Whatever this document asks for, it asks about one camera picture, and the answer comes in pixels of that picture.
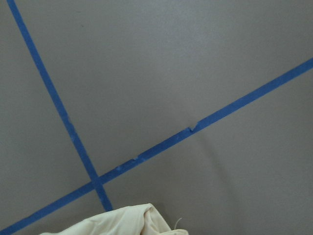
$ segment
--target white cloth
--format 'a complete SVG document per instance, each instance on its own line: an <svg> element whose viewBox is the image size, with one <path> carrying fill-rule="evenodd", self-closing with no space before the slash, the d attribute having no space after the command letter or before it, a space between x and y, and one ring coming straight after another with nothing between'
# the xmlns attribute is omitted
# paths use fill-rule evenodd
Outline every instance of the white cloth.
<svg viewBox="0 0 313 235"><path fill-rule="evenodd" d="M85 219L57 233L41 235L188 235L172 230L152 204L123 207Z"/></svg>

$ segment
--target blue tape strip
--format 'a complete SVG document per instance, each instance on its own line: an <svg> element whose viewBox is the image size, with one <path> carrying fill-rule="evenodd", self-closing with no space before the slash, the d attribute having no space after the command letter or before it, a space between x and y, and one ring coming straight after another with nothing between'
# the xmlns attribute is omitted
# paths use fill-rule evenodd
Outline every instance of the blue tape strip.
<svg viewBox="0 0 313 235"><path fill-rule="evenodd" d="M17 10L17 7L16 7L14 1L13 0L7 0L7 1L8 1L8 4L9 4L10 8L11 8L11 11L12 11L12 13L14 15L14 18L16 19L16 21L18 23L18 26L19 26L19 28L20 28L20 30L22 32L22 35L24 37L24 40L26 41L26 44L27 44L29 50L32 51L30 49L30 47L33 47L33 49L36 52L35 54L31 53L32 57L33 57L33 59L35 61L36 66L38 67L36 61L39 60L39 62L40 62L39 64L41 64L42 67L44 68L44 65L43 65L43 63L42 63L42 61L41 61L41 59L39 57L39 54L38 54L38 52L37 52L37 50L36 50L32 40L30 38L30 35L29 35L29 33L28 33L28 31L27 31L27 29L26 29L26 27L25 27L25 25L24 25L24 23L22 21L22 18L21 18L20 14L19 14L19 12ZM233 113L233 112L237 111L238 109L246 106L247 104L257 100L258 98L266 95L267 93L273 91L274 89L282 86L283 84L289 82L290 80L296 78L297 76L305 73L306 71L308 71L308 70L310 70L312 68L313 68L313 58L308 60L307 62L297 66L296 68L288 71L287 73L279 76L278 78L268 82L267 84L261 86L260 88L254 90L253 92L243 96L242 98L232 102L231 104L229 104L229 105L225 106L224 108L216 111L215 113L209 115L208 117L200 120L197 123L197 125L195 126L195 128L193 128L193 129L186 128L186 129L180 131L179 133L173 135L172 137L166 139L165 141L163 141L163 142L157 144L156 146L148 149L147 151L141 153L137 158L131 159L131 160L123 163L122 165L116 167L115 169L107 172L106 174L100 176L98 178L98 180L100 181L101 184L105 184L105 183L109 182L110 180L118 177L119 175L125 173L126 171L128 171L128 170L134 168L135 166L145 162L146 160L154 157L158 153L161 153L162 151L168 149L169 147L171 147L171 146L181 142L185 138L188 138L189 136L191 136L191 135L195 134L196 132L204 129L205 127L213 124L214 122L216 122L216 121L226 117L227 115L230 115L231 113ZM49 78L45 68L43 70L43 74ZM65 114L65 117L68 119L68 116L67 116L67 113L66 113L65 109L64 109L64 114ZM35 212L31 216L29 216L29 217L27 217L27 218L25 218L25 219L15 223L15 224L13 224L13 225L7 227L6 229L1 230L0 231L0 235L10 235L10 234L12 234L12 233L14 233L14 232L16 232L16 231L18 231L18 230L28 226L28 225L30 225L31 223L34 223L35 221L39 220L40 218L43 218L44 216L46 216L46 215L56 211L57 209L65 206L66 204L70 203L71 201L74 201L77 198L79 198L79 197L85 195L86 193L92 191L93 187L94 187L93 182L90 182L90 183L80 187L76 191L74 191L74 192L72 192L72 193L70 193L70 194L60 198L59 200L51 203L50 205L42 208L41 210Z"/></svg>
<svg viewBox="0 0 313 235"><path fill-rule="evenodd" d="M191 129L186 128L177 134L171 136L170 138L164 140L163 142L157 144L156 146L146 150L145 152L138 155L137 158L131 159L122 165L116 167L115 169L105 173L104 175L100 176L100 181L102 184L107 183L108 181L116 178L117 176L125 173L126 171L134 168L135 166L145 162L146 160L154 157L155 155L163 152L164 150L172 147L173 145L181 142L182 140L188 138L189 136L199 132L200 130L208 127L209 125L221 120L222 118L230 115L231 113L237 111L238 109L246 106L247 104L257 100L258 98L266 95L267 93L273 91L274 89L284 85L285 83L291 81L292 79L296 78L297 76L305 73L306 71L313 68L313 58L304 62L303 64L295 67L294 69L288 71L287 73L279 76L278 78L268 82L267 84L261 86L260 88L250 92L249 94L237 99L236 101L232 102L231 104L221 108L220 110L216 111L215 113L205 117L204 119L200 120L197 125Z"/></svg>
<svg viewBox="0 0 313 235"><path fill-rule="evenodd" d="M21 34L26 42L26 45L29 49L29 52L35 62L35 65L40 73L40 76L42 78L42 80L45 83L45 86L53 100L53 103L63 121L64 126L67 129L67 132L85 166L85 169L89 175L89 177L91 178L91 182L94 186L94 188L97 191L97 194L100 198L101 204L103 205L104 209L106 211L111 211L112 210L112 205L111 202L109 201L100 181L98 178L98 175L92 165L92 162L89 158L89 156L87 155L87 152L83 146L83 143L81 142L80 138L78 137L78 134L75 131L75 128L73 126L73 124L70 122L68 114L65 110L65 107L50 79L50 76L47 72L47 70L45 69L44 63L42 62L40 55L35 47L35 44L33 42L33 40L31 39L31 36L26 28L26 25L23 22L22 16L14 2L14 0L7 0L7 3L11 9L11 12L15 18L15 21L21 31Z"/></svg>
<svg viewBox="0 0 313 235"><path fill-rule="evenodd" d="M91 192L94 190L94 187L92 183L85 184L84 186L81 186L74 192L69 193L68 195L58 199L57 201L49 204L48 206L40 209L39 211L33 213L29 217L22 219L15 224L3 229L0 231L0 235L10 235L12 233L17 232L18 230L21 230L22 228L36 222L37 220L45 217L46 215L56 211L57 209L65 206L66 204L80 198L81 196Z"/></svg>

